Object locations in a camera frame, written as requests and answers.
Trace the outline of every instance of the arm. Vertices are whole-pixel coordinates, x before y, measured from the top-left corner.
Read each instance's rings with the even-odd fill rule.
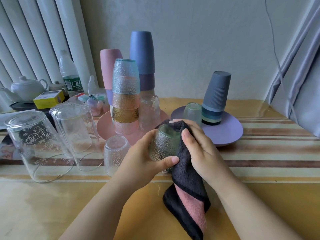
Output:
[[[193,137],[187,129],[182,131],[183,142],[191,154],[191,163],[217,192],[240,239],[301,240],[294,230],[232,173],[202,129],[193,121],[184,121],[194,134]]]
[[[148,132],[129,149],[114,176],[84,207],[60,240],[113,239],[122,208],[130,196],[157,173],[179,161],[176,156],[161,161],[150,160],[148,147],[156,131]]]

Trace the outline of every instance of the person's right hand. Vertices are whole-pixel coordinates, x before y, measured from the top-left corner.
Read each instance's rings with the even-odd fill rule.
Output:
[[[188,129],[181,133],[182,140],[190,152],[192,166],[212,188],[216,189],[221,181],[231,177],[233,173],[211,139],[196,122],[186,119],[173,119],[170,122],[181,120],[187,123],[194,135],[193,137]]]

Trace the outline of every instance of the person's left hand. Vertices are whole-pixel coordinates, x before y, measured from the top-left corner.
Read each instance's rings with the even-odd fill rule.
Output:
[[[128,190],[134,191],[146,186],[153,177],[161,171],[176,165],[177,156],[169,156],[160,161],[152,161],[149,157],[148,147],[157,129],[151,130],[133,145],[120,167],[112,177]]]

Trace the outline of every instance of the cleaning cloth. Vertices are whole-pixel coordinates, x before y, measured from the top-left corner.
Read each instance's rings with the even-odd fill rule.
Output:
[[[169,123],[169,120],[165,120],[161,123],[161,125],[163,124],[169,125],[180,134],[187,128],[193,135],[184,121]],[[210,200],[201,176],[191,164],[190,152],[182,138],[180,138],[177,156],[180,161],[172,168],[174,183],[166,190],[162,199],[167,209],[177,218],[190,238],[202,240],[203,232],[206,229],[205,213],[210,207]]]

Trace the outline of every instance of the barcode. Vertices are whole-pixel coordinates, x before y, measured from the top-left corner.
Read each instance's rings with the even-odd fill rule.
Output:
[[[66,84],[66,88],[72,89],[71,82],[65,81],[65,84]]]

